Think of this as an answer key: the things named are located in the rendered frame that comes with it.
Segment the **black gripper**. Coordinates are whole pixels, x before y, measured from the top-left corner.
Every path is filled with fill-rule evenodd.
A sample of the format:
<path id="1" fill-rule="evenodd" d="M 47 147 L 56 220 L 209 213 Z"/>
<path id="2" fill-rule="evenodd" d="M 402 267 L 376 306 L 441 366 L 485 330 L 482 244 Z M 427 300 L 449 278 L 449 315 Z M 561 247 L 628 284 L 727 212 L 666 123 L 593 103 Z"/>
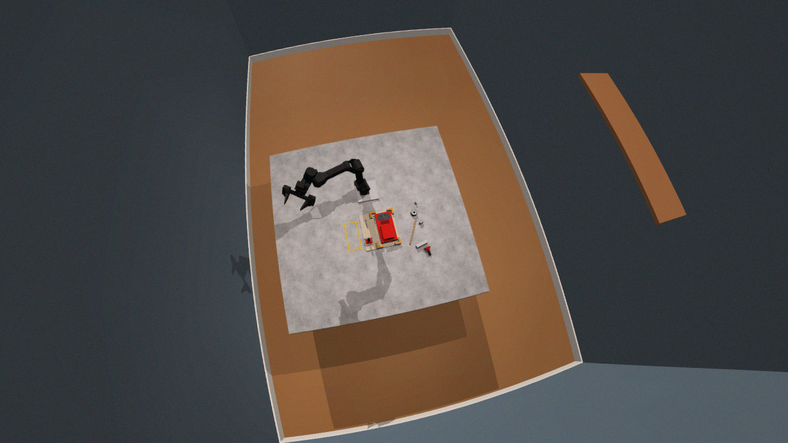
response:
<path id="1" fill-rule="evenodd" d="M 307 193 L 307 191 L 308 190 L 306 190 L 306 193 Z M 282 188 L 282 194 L 284 194 L 284 196 L 285 196 L 285 200 L 284 200 L 285 204 L 286 204 L 286 201 L 288 200 L 288 196 L 290 194 L 293 194 L 294 196 L 297 196 L 297 198 L 299 197 L 299 198 L 302 198 L 302 199 L 306 200 L 306 202 L 304 202 L 304 204 L 301 206 L 299 211 L 305 209 L 308 206 L 311 207 L 311 206 L 313 206 L 315 204 L 315 199 L 316 199 L 315 196 L 313 196 L 312 194 L 308 194 L 308 196 L 306 196 L 306 193 L 303 193 L 303 190 L 298 189 L 298 188 L 296 188 L 296 191 L 294 191 L 294 190 L 292 190 L 292 187 L 288 187 L 287 185 L 284 185 L 283 188 Z"/>

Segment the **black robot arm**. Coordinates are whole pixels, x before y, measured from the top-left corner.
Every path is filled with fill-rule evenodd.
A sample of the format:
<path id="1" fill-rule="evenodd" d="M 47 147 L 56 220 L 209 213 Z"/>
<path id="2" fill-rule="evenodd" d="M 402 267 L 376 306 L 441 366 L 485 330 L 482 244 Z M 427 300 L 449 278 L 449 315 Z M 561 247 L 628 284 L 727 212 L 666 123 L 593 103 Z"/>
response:
<path id="1" fill-rule="evenodd" d="M 350 166 L 351 163 L 351 166 Z M 304 178 L 301 182 L 298 180 L 294 189 L 298 188 L 303 190 L 303 193 L 306 193 L 306 190 L 313 184 L 313 187 L 319 188 L 323 184 L 326 184 L 327 180 L 336 177 L 342 173 L 349 171 L 356 175 L 356 180 L 354 180 L 355 187 L 358 189 L 360 194 L 369 194 L 369 190 L 371 188 L 367 184 L 366 180 L 363 179 L 363 173 L 365 168 L 363 167 L 362 163 L 359 159 L 351 159 L 349 161 L 345 161 L 342 164 L 333 167 L 332 169 L 328 169 L 325 172 L 319 172 L 317 169 L 312 167 L 308 167 L 306 169 L 306 173 L 304 173 Z M 306 184 L 305 184 L 306 183 Z"/>

